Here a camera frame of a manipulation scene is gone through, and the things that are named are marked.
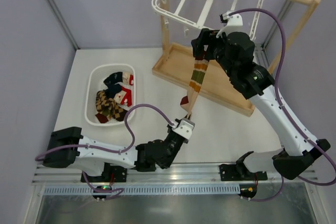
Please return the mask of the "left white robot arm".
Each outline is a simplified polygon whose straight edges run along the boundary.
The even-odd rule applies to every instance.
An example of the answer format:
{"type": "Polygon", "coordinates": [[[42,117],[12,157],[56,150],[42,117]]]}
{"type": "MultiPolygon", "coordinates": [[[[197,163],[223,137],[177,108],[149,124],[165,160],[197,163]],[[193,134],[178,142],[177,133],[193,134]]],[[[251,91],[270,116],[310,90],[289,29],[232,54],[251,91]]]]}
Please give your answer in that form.
{"type": "Polygon", "coordinates": [[[191,135],[192,129],[185,125],[169,127],[164,140],[149,141],[128,150],[83,136],[80,127],[69,127],[52,132],[42,164],[49,168],[79,169],[91,177],[102,176],[108,164],[154,172],[157,167],[168,169],[191,135]]]}

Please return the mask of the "navy blue sock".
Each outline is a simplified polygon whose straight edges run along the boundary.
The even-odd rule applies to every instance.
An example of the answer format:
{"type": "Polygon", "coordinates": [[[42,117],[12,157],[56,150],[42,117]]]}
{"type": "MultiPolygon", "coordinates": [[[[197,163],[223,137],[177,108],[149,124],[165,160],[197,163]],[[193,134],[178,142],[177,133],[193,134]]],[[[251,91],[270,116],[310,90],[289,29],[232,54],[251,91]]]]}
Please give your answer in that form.
{"type": "Polygon", "coordinates": [[[108,98],[113,99],[117,104],[121,103],[121,87],[120,84],[113,84],[105,90],[108,98]]]}

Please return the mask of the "brown argyle sock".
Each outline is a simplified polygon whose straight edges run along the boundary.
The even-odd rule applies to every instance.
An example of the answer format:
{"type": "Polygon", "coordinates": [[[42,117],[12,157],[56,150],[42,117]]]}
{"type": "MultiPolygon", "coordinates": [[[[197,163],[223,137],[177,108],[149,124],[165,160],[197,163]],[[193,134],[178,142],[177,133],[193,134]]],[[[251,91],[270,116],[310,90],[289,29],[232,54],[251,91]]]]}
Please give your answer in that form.
{"type": "Polygon", "coordinates": [[[120,107],[113,99],[106,96],[103,90],[98,91],[96,95],[96,110],[97,113],[110,113],[112,119],[122,122],[127,113],[127,110],[120,107]]]}

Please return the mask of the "navy sock beige red toe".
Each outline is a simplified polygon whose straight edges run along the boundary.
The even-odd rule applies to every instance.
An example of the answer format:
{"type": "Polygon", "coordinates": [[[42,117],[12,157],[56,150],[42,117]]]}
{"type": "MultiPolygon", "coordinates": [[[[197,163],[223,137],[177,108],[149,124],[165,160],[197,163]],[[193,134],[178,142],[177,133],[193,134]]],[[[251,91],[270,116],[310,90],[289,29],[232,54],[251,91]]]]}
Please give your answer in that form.
{"type": "Polygon", "coordinates": [[[130,72],[119,71],[110,74],[103,83],[106,86],[116,84],[116,83],[123,83],[126,85],[134,85],[134,76],[130,72]]]}

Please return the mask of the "beige striped green sock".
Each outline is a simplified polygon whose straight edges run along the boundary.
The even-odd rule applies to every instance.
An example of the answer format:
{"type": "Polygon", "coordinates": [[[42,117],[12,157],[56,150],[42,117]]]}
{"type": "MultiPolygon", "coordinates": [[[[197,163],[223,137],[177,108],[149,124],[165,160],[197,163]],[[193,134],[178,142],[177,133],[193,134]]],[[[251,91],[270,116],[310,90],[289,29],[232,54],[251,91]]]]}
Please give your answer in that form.
{"type": "Polygon", "coordinates": [[[107,113],[106,115],[102,113],[97,113],[95,117],[100,124],[106,124],[112,120],[112,116],[110,113],[107,113]]]}

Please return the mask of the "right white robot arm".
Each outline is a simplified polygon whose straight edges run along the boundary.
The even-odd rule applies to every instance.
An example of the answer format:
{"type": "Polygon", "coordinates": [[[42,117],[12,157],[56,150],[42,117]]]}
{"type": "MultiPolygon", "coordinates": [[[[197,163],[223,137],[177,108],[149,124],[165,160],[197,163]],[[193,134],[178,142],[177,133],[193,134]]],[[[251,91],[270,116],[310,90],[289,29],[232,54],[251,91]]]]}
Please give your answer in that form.
{"type": "Polygon", "coordinates": [[[220,34],[203,28],[191,45],[195,59],[218,62],[234,89],[262,113],[279,137],[281,149],[248,152],[237,160],[240,172],[277,171],[293,180],[330,148],[326,139],[317,139],[303,126],[276,92],[272,75],[254,62],[255,44],[246,33],[220,34]]]}

